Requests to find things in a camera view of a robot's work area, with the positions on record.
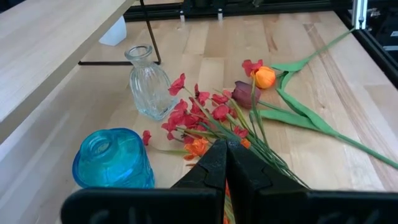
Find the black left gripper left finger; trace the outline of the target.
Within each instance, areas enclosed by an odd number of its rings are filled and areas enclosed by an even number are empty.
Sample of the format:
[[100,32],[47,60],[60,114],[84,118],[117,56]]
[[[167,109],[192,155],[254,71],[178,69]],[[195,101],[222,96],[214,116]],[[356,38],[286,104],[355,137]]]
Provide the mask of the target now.
[[222,223],[227,142],[217,140],[169,189],[88,188],[71,194],[62,223]]

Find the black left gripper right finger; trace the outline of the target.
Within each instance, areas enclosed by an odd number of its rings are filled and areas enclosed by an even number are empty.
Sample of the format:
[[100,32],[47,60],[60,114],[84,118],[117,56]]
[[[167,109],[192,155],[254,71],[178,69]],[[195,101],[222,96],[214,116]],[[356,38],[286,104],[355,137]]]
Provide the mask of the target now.
[[236,141],[228,141],[227,183],[236,223],[397,224],[397,194],[310,190]]

